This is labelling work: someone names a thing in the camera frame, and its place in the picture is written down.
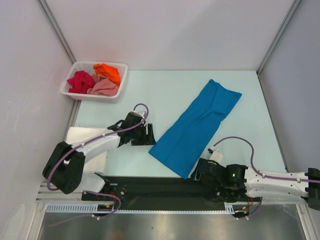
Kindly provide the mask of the blue t-shirt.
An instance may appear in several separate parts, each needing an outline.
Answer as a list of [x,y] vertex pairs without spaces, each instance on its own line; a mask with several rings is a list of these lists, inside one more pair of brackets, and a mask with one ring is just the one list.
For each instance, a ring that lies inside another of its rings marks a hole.
[[209,80],[177,121],[149,150],[149,154],[183,179],[230,114],[242,94]]

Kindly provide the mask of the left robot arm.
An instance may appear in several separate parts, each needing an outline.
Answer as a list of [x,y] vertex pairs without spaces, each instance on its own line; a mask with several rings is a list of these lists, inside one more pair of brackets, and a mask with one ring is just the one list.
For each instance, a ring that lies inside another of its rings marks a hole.
[[147,117],[146,111],[131,111],[125,119],[85,141],[58,143],[42,171],[47,188],[66,195],[93,192],[98,199],[107,199],[111,193],[107,180],[98,173],[85,172],[85,164],[100,154],[128,143],[133,146],[155,145],[153,126],[146,122]]

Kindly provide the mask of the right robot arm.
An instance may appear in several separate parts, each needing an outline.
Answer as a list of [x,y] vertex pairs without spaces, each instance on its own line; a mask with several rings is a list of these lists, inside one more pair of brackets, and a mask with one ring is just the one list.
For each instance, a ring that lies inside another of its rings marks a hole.
[[306,202],[313,210],[320,209],[320,171],[261,173],[252,167],[230,164],[222,166],[201,158],[190,176],[209,186],[216,200],[235,203],[246,199],[274,202]]

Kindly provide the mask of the pink crumpled t-shirt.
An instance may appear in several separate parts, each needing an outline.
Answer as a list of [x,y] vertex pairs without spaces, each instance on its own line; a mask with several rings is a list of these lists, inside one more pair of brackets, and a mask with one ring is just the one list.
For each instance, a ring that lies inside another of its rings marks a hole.
[[91,77],[94,81],[94,86],[87,90],[87,94],[113,97],[118,93],[119,86],[117,86],[107,77],[96,74],[93,74]]

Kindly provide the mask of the orange crumpled t-shirt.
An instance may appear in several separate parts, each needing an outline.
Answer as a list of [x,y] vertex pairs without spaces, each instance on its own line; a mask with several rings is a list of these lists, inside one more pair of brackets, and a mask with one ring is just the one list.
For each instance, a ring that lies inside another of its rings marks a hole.
[[116,86],[121,84],[121,75],[116,67],[110,66],[105,63],[98,63],[93,66],[96,75],[107,77]]

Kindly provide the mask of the magenta crumpled t-shirt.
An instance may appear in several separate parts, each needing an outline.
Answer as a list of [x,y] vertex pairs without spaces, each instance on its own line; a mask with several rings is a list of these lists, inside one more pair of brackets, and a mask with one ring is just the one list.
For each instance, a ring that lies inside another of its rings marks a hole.
[[83,70],[76,71],[67,83],[70,85],[68,92],[73,94],[87,94],[87,91],[95,85],[92,76]]

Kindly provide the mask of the white plastic basket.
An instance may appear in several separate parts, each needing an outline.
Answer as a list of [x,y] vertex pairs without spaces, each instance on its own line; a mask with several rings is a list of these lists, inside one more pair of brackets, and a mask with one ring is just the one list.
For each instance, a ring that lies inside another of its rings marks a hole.
[[127,71],[124,63],[77,61],[66,75],[60,92],[74,100],[117,103]]

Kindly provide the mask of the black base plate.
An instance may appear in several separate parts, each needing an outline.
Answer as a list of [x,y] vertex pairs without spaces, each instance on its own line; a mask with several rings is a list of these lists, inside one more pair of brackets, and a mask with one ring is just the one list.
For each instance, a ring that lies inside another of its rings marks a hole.
[[[100,195],[85,191],[81,197],[83,201],[112,201],[112,197],[116,196],[119,199],[115,205],[120,207],[122,203],[129,206],[138,204],[152,206],[205,204],[208,206],[210,203],[227,203],[214,199],[213,191],[208,185],[191,178],[127,176],[104,176],[103,178],[107,183],[100,191]],[[259,199],[247,198],[237,202],[254,203],[259,202]]]

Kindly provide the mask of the aluminium frame rail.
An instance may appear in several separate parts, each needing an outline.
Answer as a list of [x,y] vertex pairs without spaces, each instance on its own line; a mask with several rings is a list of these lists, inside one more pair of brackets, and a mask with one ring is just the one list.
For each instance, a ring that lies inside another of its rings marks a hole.
[[74,191],[70,194],[64,194],[62,191],[57,190],[57,191],[50,191],[47,188],[47,184],[43,182],[38,190],[37,196],[36,196],[36,201],[37,202],[61,202],[61,203],[66,203],[66,202],[78,202],[81,201],[82,198],[82,192],[77,192]]

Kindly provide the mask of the right corner aluminium post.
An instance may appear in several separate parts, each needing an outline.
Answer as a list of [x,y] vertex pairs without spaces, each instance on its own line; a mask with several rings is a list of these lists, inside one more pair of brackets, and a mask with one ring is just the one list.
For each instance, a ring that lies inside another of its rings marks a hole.
[[299,7],[301,6],[301,4],[304,2],[304,0],[294,0],[288,10],[288,12],[286,13],[283,21],[280,24],[279,29],[276,32],[275,37],[273,38],[267,52],[265,53],[257,71],[256,74],[258,76],[258,78],[260,77],[260,75],[262,74],[264,68],[266,67],[266,65],[268,64],[270,58],[272,57],[273,53],[275,52],[276,48],[278,47],[280,41],[282,40],[282,38],[284,37],[284,34],[287,31],[287,28],[289,27],[291,21],[293,20],[294,16],[296,15]]

